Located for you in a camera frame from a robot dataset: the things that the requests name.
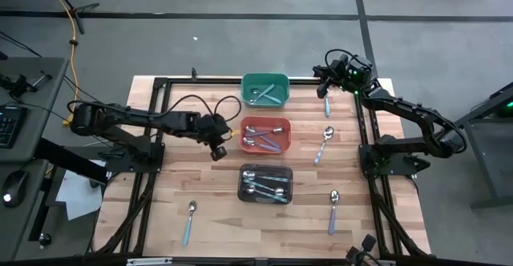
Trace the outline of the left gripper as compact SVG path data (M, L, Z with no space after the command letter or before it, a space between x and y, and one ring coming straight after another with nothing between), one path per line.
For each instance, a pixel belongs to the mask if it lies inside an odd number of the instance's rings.
M224 135L231 131L223 116L219 114L203 115L196 122L196 141L211 148L210 156L213 160L222 159L227 155L225 147L220 147L225 142Z

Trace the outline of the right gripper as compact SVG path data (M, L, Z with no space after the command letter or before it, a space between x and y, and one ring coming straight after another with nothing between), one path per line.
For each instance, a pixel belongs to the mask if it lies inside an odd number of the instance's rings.
M314 66L313 76L318 78L327 78L332 75L333 84L340 87L344 91L358 93L362 88L368 87L375 79L374 65L367 58L356 55L354 58L349 56L349 64L345 73L337 71L336 67L339 59L334 59L330 63L330 68L327 66ZM323 99L331 85L330 81L325 81L317 87L317 97Z

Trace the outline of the dark grey plastic bin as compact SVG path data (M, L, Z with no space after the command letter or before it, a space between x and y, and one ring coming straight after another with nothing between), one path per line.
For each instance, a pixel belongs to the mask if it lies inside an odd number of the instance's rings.
M287 199L289 201L287 204L290 204L292 202L293 171L291 168L283 167L283 166L269 166L269 165L262 165L262 164L246 163L240 168L239 176L238 176L239 179L238 179L237 197L240 201L247 202L247 203L256 203L256 204L287 205L285 203L276 201L274 199L268 198L268 197L260 195L258 193L252 193L252 194L247 193L246 187L250 184L248 184L244 181L244 178L242 176L242 173L244 171L254 171L257 175L287 178L289 180L288 183L277 182L277 181L266 180L266 179L254 179L253 181L263 184L265 186L271 187L271 188L277 188L277 187L283 188L285 190L285 195L280 196L280 197ZM255 187L255 188L257 190L267 192L269 194L274 195L274 193L270 190L266 190L261 187Z

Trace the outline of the spoon with teal handle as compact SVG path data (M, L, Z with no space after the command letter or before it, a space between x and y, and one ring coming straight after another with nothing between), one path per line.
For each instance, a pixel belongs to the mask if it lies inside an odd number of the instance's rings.
M253 88L250 90L252 94L256 95L257 97L265 97L271 101L273 101L274 103L276 104L281 104L282 101L278 98L275 98L275 97L272 97L270 95L267 95L267 94L262 94L258 89L256 88ZM250 103L255 103L257 99L253 99L253 100L250 100Z
M274 84L271 84L270 86L268 86L265 90L259 90L262 94L268 94L273 88L275 87ZM256 99L256 101L258 101L259 99L261 99L262 97L256 97L254 99Z

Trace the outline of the green plastic bin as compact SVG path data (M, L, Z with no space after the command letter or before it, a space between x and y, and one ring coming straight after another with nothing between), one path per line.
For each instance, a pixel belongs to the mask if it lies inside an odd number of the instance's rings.
M276 104L265 97L262 97L254 104L250 103L251 99L256 98L256 95L252 94L250 91L252 88L257 88L262 91L271 84L274 84L275 87L268 93L268 95L280 99L282 101L281 104ZM240 82L240 97L248 107L283 107L289 99L289 78L286 75L279 73L246 74Z

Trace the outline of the red plastic bin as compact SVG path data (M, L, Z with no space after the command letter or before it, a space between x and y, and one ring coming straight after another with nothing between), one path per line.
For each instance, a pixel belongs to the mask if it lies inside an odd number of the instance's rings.
M274 127L282 127L283 131L280 134L267 134L266 136L275 142L281 145L281 152L273 152L268 151L264 148L257 146L250 146L244 144L243 138L246 137L245 127L246 126L254 126L257 130L271 130ZM292 143L292 127L291 123L286 118L281 117L264 117L264 116L246 116L240 121L240 138L239 145L240 149L248 154L270 154L270 155L278 155L289 149ZM257 143L267 144L265 141L260 139L259 137L249 137L254 139Z

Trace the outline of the silver label plate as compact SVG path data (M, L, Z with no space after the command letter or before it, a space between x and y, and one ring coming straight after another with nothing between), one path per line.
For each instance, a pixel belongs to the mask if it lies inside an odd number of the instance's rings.
M169 257L142 257L128 259L126 266L171 266L172 258Z

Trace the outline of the white paper sheet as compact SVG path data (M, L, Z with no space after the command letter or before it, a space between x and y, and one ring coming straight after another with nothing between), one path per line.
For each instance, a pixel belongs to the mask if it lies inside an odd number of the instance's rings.
M92 187L89 179L66 170L55 201L65 203L67 218L74 220L99 210L103 198L100 186Z

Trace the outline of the black knobbed device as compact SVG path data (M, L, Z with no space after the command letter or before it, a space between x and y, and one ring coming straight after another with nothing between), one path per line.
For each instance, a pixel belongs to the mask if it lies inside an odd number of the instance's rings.
M351 247L346 253L345 259L353 266L371 266L371 264L368 263L366 259L369 258L374 260L370 252L372 251L375 244L376 239L372 235L367 234L362 241L361 247Z

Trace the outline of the grey metal cart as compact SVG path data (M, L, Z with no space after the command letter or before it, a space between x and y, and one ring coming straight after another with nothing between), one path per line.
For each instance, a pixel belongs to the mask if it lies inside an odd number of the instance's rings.
M471 204L471 209L513 205L513 82L490 95L456 121L483 173L491 197Z

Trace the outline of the grey side desk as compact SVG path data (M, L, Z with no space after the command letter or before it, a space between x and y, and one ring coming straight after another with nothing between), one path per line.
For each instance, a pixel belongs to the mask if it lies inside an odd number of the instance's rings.
M34 156L38 141L42 137L49 110L53 107L63 77L66 74L68 61L64 58L15 58L0 61L0 74L15 80L25 75L33 84L44 75L44 79L36 92L27 92L20 98L23 105L29 108L24 124L11 149L0 149L0 190L7 176L19 169L28 173L26 197L15 208L7 208L2 203L0 193L0 262L10 261L16 253L26 231L27 224L38 199L39 186L43 179L43 168L48 164L45 160L30 159Z

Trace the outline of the black floor stand legs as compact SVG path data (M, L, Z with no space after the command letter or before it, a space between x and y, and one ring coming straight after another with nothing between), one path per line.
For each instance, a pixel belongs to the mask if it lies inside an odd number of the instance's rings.
M65 12L69 14L69 18L73 21L73 26L75 29L79 30L80 34L85 34L85 29L83 27L83 23L79 15L85 10L93 10L99 6L99 3L90 3L85 6L75 7L71 4L69 0L58 0L61 3L61 6L64 8Z

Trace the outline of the black computer mouse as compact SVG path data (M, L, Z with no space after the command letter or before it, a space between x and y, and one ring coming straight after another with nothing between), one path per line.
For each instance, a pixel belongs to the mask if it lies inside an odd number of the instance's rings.
M18 170L10 173L0 190L2 203L7 208L16 208L19 206L26 196L26 183L29 174L25 171Z

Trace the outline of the black keyboard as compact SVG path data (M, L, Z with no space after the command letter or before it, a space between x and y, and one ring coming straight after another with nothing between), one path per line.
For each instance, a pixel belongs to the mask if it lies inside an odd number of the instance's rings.
M0 148L12 148L26 118L25 107L0 106Z

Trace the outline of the black aluminium table frame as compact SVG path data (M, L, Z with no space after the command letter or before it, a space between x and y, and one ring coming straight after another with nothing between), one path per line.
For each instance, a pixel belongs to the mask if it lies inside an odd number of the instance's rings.
M252 155L238 138L226 144L227 155L213 161L209 150L190 139L164 137L164 165L156 176L148 212L141 212L128 234L131 250L143 256L169 257L173 263L217 258L221 263L248 263L253 258L287 258L294 263L323 259L341 262L367 234L375 233L369 184L358 157L361 129L352 94L328 93L330 117L317 97L317 82L297 78L281 108L250 108L240 97L237 77L184 77L171 80L170 101L180 110L218 110L234 130L246 116L287 118L292 143L280 155ZM334 129L320 162L314 165L323 132ZM293 199L285 206L245 203L236 195L237 176L246 163L281 165L293 170ZM328 234L330 192L337 190L335 233ZM195 200L188 245L182 245L188 205Z

